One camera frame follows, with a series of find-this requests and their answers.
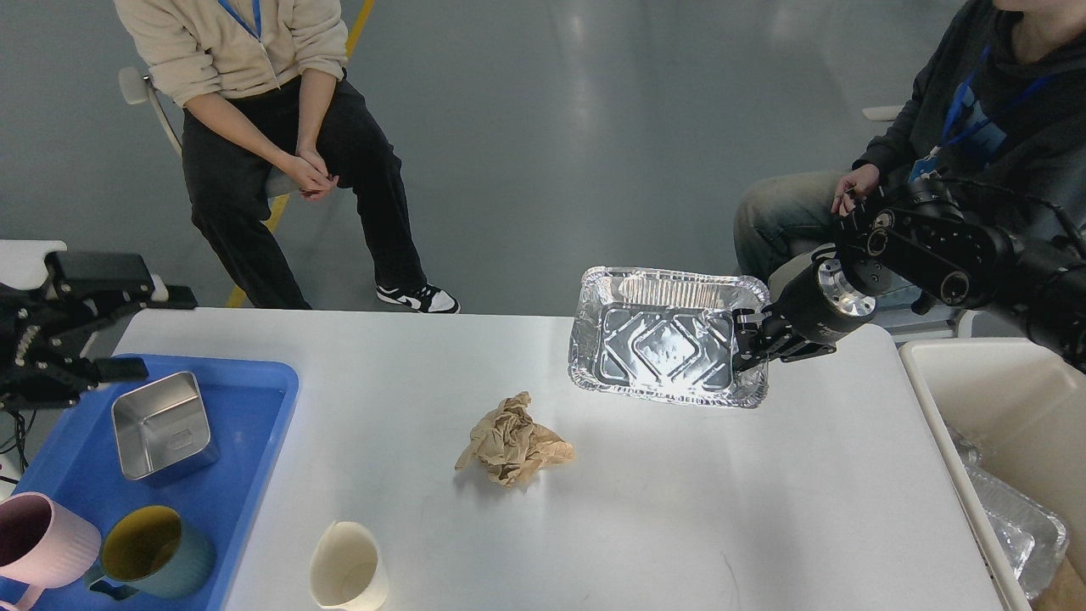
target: hand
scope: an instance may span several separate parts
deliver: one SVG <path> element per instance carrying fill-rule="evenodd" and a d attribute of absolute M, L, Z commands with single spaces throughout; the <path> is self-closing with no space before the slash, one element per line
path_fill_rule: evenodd
<path fill-rule="evenodd" d="M 328 175 L 325 161 L 315 150 L 299 151 L 298 155 L 288 155 L 279 166 L 283 174 L 294 179 L 299 190 L 306 201 L 317 201 L 328 194 L 339 183 L 339 176 Z"/>
<path fill-rule="evenodd" d="M 856 200 L 863 198 L 879 186 L 879 168 L 872 163 L 861 165 L 841 177 L 834 190 L 831 214 L 848 216 L 856 207 Z"/>

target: mug handle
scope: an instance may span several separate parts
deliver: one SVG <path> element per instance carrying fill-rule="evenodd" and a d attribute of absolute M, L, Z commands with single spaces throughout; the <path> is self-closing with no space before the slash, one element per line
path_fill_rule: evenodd
<path fill-rule="evenodd" d="M 98 561 L 94 561 L 94 564 L 83 574 L 83 585 L 87 586 L 90 591 L 104 594 L 113 600 L 125 600 L 139 594 L 139 590 L 131 586 L 110 585 L 105 581 L 105 571 L 102 570 L 102 564 Z"/>
<path fill-rule="evenodd" d="M 38 601 L 46 588 L 41 586 L 28 586 L 26 591 L 23 594 L 23 598 L 18 599 L 18 602 L 11 603 L 5 600 L 0 600 L 0 609 L 4 611 L 29 611 L 30 607 Z"/>

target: beige sweatshirt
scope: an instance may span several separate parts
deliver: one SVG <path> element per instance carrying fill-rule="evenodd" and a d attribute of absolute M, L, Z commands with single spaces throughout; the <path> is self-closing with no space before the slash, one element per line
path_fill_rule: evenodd
<path fill-rule="evenodd" d="M 227 1 L 255 31 L 252 0 Z M 113 3 L 154 86 L 177 105 L 202 93 L 255 96 L 311 67 L 343 77 L 348 33 L 339 0 L 260 0 L 260 41 L 218 0 Z"/>

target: teal mug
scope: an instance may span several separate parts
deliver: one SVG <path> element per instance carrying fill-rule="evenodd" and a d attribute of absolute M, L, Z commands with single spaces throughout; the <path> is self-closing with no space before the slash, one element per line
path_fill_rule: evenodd
<path fill-rule="evenodd" d="M 173 509 L 155 505 L 137 509 L 113 526 L 83 581 L 87 589 L 114 600 L 141 591 L 181 598 L 200 589 L 214 568 L 215 548 L 207 537 Z"/>

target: sneaker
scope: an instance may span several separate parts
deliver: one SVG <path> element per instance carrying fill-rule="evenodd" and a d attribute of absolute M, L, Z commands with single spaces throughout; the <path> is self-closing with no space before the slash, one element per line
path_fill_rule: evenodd
<path fill-rule="evenodd" d="M 460 302 L 444 290 L 428 283 L 415 290 L 377 287 L 377 297 L 389 303 L 399 303 L 425 315 L 455 315 L 460 311 Z"/>

